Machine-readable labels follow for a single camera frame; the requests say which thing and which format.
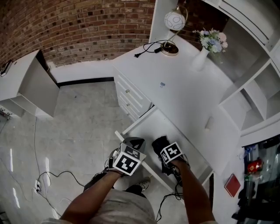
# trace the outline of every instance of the plug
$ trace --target plug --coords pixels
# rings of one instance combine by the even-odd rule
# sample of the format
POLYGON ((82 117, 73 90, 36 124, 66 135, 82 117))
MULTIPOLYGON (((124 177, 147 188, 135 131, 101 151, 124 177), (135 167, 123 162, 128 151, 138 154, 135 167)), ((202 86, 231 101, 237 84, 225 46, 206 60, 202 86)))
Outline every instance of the plug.
POLYGON ((39 194, 39 190, 38 189, 32 187, 32 190, 34 191, 35 194, 39 194))
POLYGON ((139 56, 140 56, 141 54, 142 54, 142 53, 135 54, 134 57, 139 58, 139 56))
POLYGON ((41 183, 38 180, 35 180, 35 189, 38 189, 41 187, 41 183))

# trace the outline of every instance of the tile floor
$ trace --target tile floor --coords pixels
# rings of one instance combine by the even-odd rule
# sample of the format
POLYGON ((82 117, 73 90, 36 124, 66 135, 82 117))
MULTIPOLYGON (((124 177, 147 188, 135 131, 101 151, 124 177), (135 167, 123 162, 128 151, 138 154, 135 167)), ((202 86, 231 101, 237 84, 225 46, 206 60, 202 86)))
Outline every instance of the tile floor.
MULTIPOLYGON (((69 173, 59 178, 45 174, 42 194, 47 194, 55 211, 34 193, 39 173, 68 170, 86 184, 103 170, 108 155, 118 147, 114 132, 131 123, 118 106, 114 82, 61 87, 53 119, 36 119, 26 112, 21 119, 8 121, 0 134, 0 206, 11 223, 38 224, 47 217, 58 218, 56 211, 62 214, 83 187, 69 173)), ((120 180, 117 188, 125 189, 135 177, 147 175, 139 172, 120 180)), ((157 214, 169 192, 152 179, 145 194, 157 214)), ((185 207, 174 197, 166 199, 162 214, 159 223, 187 223, 185 207)))

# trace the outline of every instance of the flower vase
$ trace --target flower vase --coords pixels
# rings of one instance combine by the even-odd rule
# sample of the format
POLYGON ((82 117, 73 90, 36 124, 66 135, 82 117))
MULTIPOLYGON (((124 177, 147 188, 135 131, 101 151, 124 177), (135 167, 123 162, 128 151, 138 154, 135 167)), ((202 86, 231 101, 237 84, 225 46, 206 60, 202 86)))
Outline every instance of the flower vase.
POLYGON ((204 47, 203 49, 201 50, 201 52, 195 56, 195 58, 193 59, 192 61, 192 68, 195 70, 195 71, 201 71, 204 66, 205 66, 205 60, 207 58, 207 55, 208 55, 209 51, 206 50, 204 47))

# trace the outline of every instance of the person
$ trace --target person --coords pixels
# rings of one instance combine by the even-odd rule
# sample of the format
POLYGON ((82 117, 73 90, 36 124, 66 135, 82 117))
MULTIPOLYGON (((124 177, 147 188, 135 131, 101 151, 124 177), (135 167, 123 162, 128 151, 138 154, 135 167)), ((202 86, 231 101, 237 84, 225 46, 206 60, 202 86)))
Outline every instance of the person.
MULTIPOLYGON (((180 173, 183 197, 189 224, 217 224, 209 198, 189 166, 179 160, 171 161, 180 173)), ((145 179, 126 191, 113 189, 122 173, 103 172, 99 180, 92 179, 85 190, 67 207, 60 220, 48 219, 43 224, 155 224, 152 206, 142 192, 150 181, 145 179)))

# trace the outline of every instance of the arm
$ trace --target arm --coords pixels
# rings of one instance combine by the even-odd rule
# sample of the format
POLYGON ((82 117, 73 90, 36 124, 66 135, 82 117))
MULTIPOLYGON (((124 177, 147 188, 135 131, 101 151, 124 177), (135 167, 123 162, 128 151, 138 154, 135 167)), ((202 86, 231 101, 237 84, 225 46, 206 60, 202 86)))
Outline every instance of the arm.
POLYGON ((183 196, 189 224, 215 221, 209 198, 188 165, 179 160, 174 160, 171 163, 177 166, 181 172, 183 196))
POLYGON ((88 223, 120 176, 119 173, 108 172, 93 186, 75 198, 60 219, 72 224, 88 223))

